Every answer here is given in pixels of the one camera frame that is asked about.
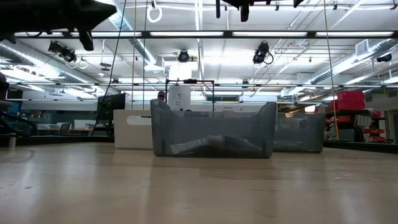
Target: black monitor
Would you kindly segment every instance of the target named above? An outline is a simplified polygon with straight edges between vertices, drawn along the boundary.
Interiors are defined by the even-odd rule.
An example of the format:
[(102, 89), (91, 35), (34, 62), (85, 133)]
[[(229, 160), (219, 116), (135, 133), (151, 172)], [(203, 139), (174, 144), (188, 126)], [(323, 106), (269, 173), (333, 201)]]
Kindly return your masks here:
[(125, 106), (126, 106), (125, 93), (98, 97), (97, 120), (111, 121), (113, 120), (113, 110), (124, 110)]

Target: ceiling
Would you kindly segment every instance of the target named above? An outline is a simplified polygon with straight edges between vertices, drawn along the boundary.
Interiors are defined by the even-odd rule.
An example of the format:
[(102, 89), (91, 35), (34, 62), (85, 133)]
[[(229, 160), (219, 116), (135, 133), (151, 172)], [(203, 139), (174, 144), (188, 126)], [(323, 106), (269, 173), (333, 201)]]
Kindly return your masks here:
[[(301, 3), (296, 10), (292, 2), (280, 1), (280, 9), (275, 11), (275, 3), (266, 6), (259, 3), (250, 8), (249, 20), (240, 21), (240, 14), (233, 7), (228, 11), (221, 10), (221, 17), (216, 18), (215, 1), (201, 0), (199, 10), (203, 16), (195, 20), (195, 0), (157, 0), (158, 6), (162, 7), (162, 18), (159, 22), (152, 23), (146, 19), (146, 12), (151, 1), (127, 0), (125, 12), (126, 19), (135, 27), (135, 30), (196, 30), (197, 23), (201, 30), (325, 30), (325, 17), (323, 11), (323, 0), (307, 0)], [(327, 0), (328, 6), (334, 1)], [(329, 27), (333, 30), (397, 30), (398, 9), (389, 10), (392, 7), (391, 0), (367, 0), (361, 1), (357, 10), (353, 10), (346, 18), (349, 8), (354, 6), (358, 0), (338, 0), (337, 10), (326, 10)], [(151, 17), (156, 18), (157, 11), (151, 12)], [(117, 31), (109, 20), (102, 22), (93, 31)], [(101, 62), (113, 63), (113, 78), (122, 78), (123, 82), (131, 82), (134, 74), (134, 82), (142, 82), (145, 76), (146, 82), (164, 82), (163, 73), (151, 73), (144, 71), (144, 62), (141, 57), (135, 58), (138, 52), (127, 40), (121, 39), (118, 48), (117, 40), (108, 39), (94, 40), (95, 50), (87, 52), (83, 49), (79, 40), (76, 39), (21, 39), (21, 43), (38, 50), (45, 55), (51, 56), (48, 47), (51, 40), (57, 40), (60, 44), (70, 49), (75, 49), (76, 54), (83, 57), (89, 64), (85, 69), (77, 67), (80, 72), (101, 82), (108, 82), (110, 72), (101, 71)], [(355, 50), (355, 45), (363, 39), (330, 40), (330, 53), (332, 61), (344, 57)], [(329, 66), (328, 43), (326, 40), (303, 40), (303, 39), (267, 39), (274, 53), (274, 63), (267, 67), (256, 67), (253, 65), (252, 57), (254, 51), (263, 39), (201, 39), (203, 46), (203, 76), (207, 80), (217, 82), (241, 83), (242, 79), (251, 82), (265, 83), (276, 80), (289, 80), (290, 83), (300, 83), (298, 74), (315, 73)], [(199, 57), (198, 42), (196, 39), (146, 39), (142, 40), (153, 54), (163, 56), (166, 66), (175, 63), (176, 56), (180, 50), (188, 50), (188, 53)], [(299, 55), (309, 43), (312, 46)], [(64, 63), (55, 56), (54, 60)], [(354, 77), (363, 75), (369, 70), (370, 63), (357, 66), (357, 69), (349, 71)], [(199, 72), (193, 72), (193, 78), (199, 78)]]

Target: gray plastic bin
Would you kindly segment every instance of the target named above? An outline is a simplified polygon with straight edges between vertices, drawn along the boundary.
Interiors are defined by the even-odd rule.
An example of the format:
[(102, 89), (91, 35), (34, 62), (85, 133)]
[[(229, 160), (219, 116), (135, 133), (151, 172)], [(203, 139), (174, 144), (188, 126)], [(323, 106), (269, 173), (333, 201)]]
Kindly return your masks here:
[(274, 151), (322, 152), (324, 113), (278, 113)]
[(258, 113), (171, 111), (150, 101), (156, 156), (258, 157), (272, 155), (276, 103)]

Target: wooden floor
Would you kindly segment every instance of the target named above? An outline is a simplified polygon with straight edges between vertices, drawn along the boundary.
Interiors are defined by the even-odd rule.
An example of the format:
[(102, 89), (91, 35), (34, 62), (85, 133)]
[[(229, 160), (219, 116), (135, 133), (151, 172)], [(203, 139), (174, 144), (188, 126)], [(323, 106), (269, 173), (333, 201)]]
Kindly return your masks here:
[(108, 143), (0, 152), (0, 223), (397, 223), (398, 156), (155, 157)]

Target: object inside bin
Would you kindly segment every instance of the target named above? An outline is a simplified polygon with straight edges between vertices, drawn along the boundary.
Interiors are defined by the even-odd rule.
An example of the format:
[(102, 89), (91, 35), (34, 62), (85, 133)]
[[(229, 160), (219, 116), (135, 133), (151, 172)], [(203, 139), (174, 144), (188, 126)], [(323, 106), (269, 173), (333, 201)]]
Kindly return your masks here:
[(181, 144), (171, 145), (173, 154), (189, 156), (227, 156), (230, 154), (250, 156), (260, 154), (262, 149), (246, 139), (230, 136), (207, 136), (205, 139), (196, 139)]

